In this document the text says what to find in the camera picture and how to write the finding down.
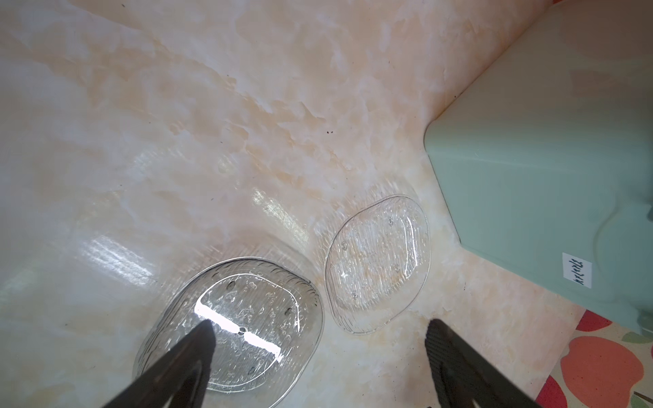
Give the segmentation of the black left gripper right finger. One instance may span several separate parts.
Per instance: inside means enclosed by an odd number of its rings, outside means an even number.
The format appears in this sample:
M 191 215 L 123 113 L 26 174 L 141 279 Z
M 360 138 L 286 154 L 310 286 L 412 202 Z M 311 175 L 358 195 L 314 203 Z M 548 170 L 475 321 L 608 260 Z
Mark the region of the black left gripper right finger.
M 538 406 L 444 321 L 430 321 L 424 344 L 440 406 Z

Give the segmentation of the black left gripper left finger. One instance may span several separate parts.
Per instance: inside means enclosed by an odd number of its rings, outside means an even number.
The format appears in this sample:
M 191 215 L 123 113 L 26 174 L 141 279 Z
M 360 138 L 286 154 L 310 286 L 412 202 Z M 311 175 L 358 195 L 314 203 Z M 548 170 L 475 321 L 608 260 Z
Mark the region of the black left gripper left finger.
M 205 320 L 105 408 L 202 406 L 214 350 L 213 324 Z

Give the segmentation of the grey glass plate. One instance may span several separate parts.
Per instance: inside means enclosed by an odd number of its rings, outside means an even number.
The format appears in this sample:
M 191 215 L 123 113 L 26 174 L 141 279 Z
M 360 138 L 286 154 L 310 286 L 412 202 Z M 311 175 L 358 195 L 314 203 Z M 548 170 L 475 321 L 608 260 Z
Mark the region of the grey glass plate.
M 168 303 L 139 348 L 133 375 L 205 320 L 215 349 L 204 405 L 274 407 L 314 355 L 324 308 L 311 282 L 278 263 L 248 257 L 217 263 Z

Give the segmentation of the clear glass plate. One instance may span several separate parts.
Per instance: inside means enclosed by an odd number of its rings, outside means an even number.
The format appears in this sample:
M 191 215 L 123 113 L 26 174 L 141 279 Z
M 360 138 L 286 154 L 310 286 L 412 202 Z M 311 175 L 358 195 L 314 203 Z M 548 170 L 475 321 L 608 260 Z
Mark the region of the clear glass plate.
M 385 197 L 352 215 L 326 254 L 326 291 L 336 323 L 354 335 L 387 325 L 418 297 L 430 261 L 428 220 L 411 197 Z

